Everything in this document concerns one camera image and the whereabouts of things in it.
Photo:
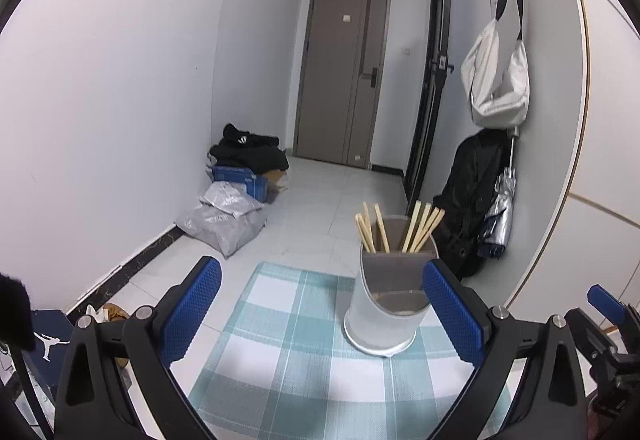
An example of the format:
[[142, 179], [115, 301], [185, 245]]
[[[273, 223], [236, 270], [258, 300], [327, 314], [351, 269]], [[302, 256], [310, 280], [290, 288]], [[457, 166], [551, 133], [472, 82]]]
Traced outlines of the white shoulder bag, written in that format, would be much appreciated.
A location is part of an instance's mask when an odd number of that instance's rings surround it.
[[526, 47], [518, 38], [508, 60], [500, 60], [499, 21], [492, 19], [478, 34], [461, 67], [461, 81], [476, 126], [510, 129], [521, 126], [530, 101]]

